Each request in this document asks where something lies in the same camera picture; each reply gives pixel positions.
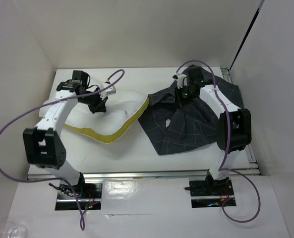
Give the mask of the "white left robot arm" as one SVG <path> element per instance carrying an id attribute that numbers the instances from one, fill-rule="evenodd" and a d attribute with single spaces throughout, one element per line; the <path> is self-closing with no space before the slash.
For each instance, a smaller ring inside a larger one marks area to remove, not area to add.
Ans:
<path id="1" fill-rule="evenodd" d="M 105 103 L 109 93 L 115 93 L 115 87 L 109 81 L 89 91 L 88 73 L 75 70 L 72 78 L 61 82 L 56 88 L 53 105 L 43 118 L 34 126 L 23 131 L 23 141 L 27 161 L 38 168 L 45 169 L 57 178 L 62 178 L 68 186 L 68 192 L 75 198 L 86 192 L 85 179 L 81 172 L 67 161 L 67 152 L 60 134 L 72 111 L 78 104 L 88 106 L 91 113 L 106 112 Z"/>

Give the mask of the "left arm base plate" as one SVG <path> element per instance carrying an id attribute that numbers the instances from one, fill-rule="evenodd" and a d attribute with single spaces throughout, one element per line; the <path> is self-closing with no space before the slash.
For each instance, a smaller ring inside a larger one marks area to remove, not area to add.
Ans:
<path id="1" fill-rule="evenodd" d="M 82 191 L 76 187 L 74 188 L 82 210 L 101 209 L 102 185 L 101 182 L 86 183 Z M 49 183 L 49 186 L 58 192 L 55 205 L 56 211 L 78 210 L 75 197 L 70 187 L 61 183 L 59 186 Z"/>

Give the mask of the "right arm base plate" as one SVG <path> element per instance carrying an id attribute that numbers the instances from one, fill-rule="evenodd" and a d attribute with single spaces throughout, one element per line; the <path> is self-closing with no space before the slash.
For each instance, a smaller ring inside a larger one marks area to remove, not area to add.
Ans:
<path id="1" fill-rule="evenodd" d="M 204 180 L 190 180 L 189 185 L 184 190 L 190 193 L 192 208 L 213 208 L 225 206 L 236 206 L 233 185 L 230 180 L 225 185 L 209 190 L 208 184 Z"/>

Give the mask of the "dark grey checked pillowcase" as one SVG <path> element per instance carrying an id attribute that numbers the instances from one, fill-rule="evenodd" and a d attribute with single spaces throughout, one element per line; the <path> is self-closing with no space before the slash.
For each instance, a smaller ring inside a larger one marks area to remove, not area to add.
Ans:
<path id="1" fill-rule="evenodd" d="M 216 141 L 218 118 L 201 99 L 175 105 L 176 82 L 150 94 L 138 119 L 158 155 L 191 151 Z"/>

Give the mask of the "white pillow with yellow edge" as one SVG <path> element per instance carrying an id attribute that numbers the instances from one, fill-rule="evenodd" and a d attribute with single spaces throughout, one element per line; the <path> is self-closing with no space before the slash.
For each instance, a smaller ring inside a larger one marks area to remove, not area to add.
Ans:
<path id="1" fill-rule="evenodd" d="M 141 92 L 116 90 L 116 94 L 108 96 L 106 112 L 92 114 L 87 105 L 78 103 L 70 112 L 64 126 L 99 142 L 112 143 L 138 120 L 148 103 L 147 95 Z M 40 111 L 42 118 L 50 106 Z"/>

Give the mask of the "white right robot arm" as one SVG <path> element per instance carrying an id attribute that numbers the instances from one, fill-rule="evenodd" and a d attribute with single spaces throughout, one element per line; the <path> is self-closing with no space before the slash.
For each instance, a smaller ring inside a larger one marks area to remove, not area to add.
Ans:
<path id="1" fill-rule="evenodd" d="M 209 194 L 216 194 L 226 187 L 230 169 L 240 151 L 251 143 L 251 113 L 232 103 L 219 89 L 214 75 L 205 79 L 200 67 L 186 73 L 176 72 L 175 99 L 182 107 L 190 100 L 199 98 L 218 118 L 216 143 L 221 150 L 220 158 L 208 170 L 204 188 Z"/>

